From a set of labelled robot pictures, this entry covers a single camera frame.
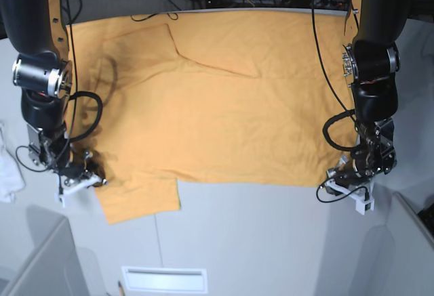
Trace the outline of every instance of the yellow towel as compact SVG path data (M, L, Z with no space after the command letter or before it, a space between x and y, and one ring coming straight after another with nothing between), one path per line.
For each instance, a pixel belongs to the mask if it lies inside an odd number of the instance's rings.
M317 15L325 68L351 107L343 24ZM100 125L81 145L104 163L111 184L96 193L111 224L179 209L176 179L315 186L340 157L321 132L342 109L309 14L113 18L77 25L74 35L79 89L104 101ZM74 135L93 121L93 104L80 99L77 114ZM350 121L331 133L342 145L355 141Z

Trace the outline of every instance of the white cloth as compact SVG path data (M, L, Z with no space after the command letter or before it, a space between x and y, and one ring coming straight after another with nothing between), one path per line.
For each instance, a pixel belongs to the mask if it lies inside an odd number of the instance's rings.
M12 203L15 192L24 189L25 183L15 159L6 149L4 129L0 121L0 202Z

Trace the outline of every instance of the white vent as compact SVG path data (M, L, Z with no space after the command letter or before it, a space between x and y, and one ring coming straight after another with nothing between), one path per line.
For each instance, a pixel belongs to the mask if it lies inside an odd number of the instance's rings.
M206 269L122 267L130 291L208 294Z

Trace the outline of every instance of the orange cloth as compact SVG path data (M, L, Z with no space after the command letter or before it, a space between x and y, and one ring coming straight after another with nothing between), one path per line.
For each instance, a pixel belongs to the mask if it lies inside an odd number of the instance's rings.
M325 68L351 107L344 17L316 18ZM74 36L79 89L104 101L82 145L100 153L111 182L96 189L111 224L179 209L176 179L316 186L340 157L321 132L342 109L323 77L309 14L113 18L77 25ZM74 135L93 121L91 102L80 99L77 114ZM353 145L350 120L330 131Z

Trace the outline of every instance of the white panel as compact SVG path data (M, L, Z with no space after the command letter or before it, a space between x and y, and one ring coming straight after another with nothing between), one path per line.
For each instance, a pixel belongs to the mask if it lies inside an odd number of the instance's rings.
M162 269L122 267L131 291L158 293L208 293L204 269Z

